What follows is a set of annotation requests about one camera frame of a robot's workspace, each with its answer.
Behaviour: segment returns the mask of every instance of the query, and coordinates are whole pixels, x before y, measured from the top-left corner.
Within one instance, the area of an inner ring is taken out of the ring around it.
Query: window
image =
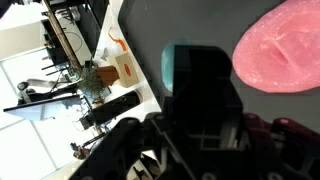
[[[0,61],[0,107],[17,105],[17,84],[27,79],[57,81],[59,73],[42,68],[51,65],[45,49]],[[33,87],[37,92],[51,88]],[[74,161],[70,143],[82,144],[93,138],[90,130],[81,132],[75,126],[83,114],[75,106],[60,112],[55,119],[30,121],[0,112],[0,179],[41,179]]]

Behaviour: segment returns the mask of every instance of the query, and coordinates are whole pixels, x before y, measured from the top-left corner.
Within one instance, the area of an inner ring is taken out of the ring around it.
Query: office room
[[[0,179],[320,179],[320,0],[0,3]]]

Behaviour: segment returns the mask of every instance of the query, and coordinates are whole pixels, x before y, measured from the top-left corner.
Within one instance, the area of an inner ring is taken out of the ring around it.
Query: white wall
[[[0,31],[0,60],[37,49],[44,44],[44,29],[40,22]]]
[[[44,6],[38,3],[31,3],[26,6],[13,4],[0,19],[0,30],[39,22],[41,19],[47,19],[46,16],[42,16],[41,12],[43,11],[45,11]]]

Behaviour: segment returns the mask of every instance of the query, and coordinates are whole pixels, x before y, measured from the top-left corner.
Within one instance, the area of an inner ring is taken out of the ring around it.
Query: dark gray table
[[[195,45],[218,46],[232,57],[242,34],[280,0],[124,0],[119,24],[137,61],[158,96],[165,96],[161,53],[172,40],[187,38]],[[320,89],[297,94],[266,94],[232,81],[246,112],[271,122],[290,117],[320,132]]]

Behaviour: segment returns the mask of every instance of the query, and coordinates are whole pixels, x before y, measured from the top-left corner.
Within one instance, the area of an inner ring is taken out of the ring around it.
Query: black device
[[[27,85],[26,83],[19,83],[18,89],[19,88],[22,89],[22,87],[19,87],[22,84]],[[49,100],[49,99],[53,99],[57,96],[61,96],[63,94],[68,94],[68,93],[75,94],[78,90],[78,86],[76,83],[68,85],[63,88],[59,88],[55,91],[52,90],[52,91],[46,92],[46,93],[38,93],[34,89],[27,89],[27,87],[28,86],[24,86],[24,89],[21,90],[22,102],[18,103],[18,105],[23,105],[26,103],[37,102],[37,101]]]
[[[76,143],[70,143],[70,147],[73,151],[79,151],[81,148],[85,148],[86,146],[90,145],[91,143],[103,138],[106,133],[99,134],[98,136],[90,139],[89,141],[83,143],[83,145],[77,145]]]
[[[59,9],[66,9],[72,6],[78,6],[85,3],[87,3],[86,0],[49,1],[50,8],[53,12]]]
[[[106,123],[118,115],[136,107],[141,103],[141,99],[135,91],[130,91],[108,103],[105,103],[88,112],[88,115],[80,119],[83,128]]]
[[[72,95],[56,99],[47,99],[33,103],[6,108],[3,111],[28,120],[43,120],[54,117],[59,111],[72,105],[80,105],[80,96]]]
[[[70,179],[126,179],[145,150],[155,152],[159,180],[320,179],[319,134],[289,118],[269,124],[244,114],[227,54],[217,47],[179,48],[189,62],[175,56],[174,92],[162,113],[142,123],[120,120]]]

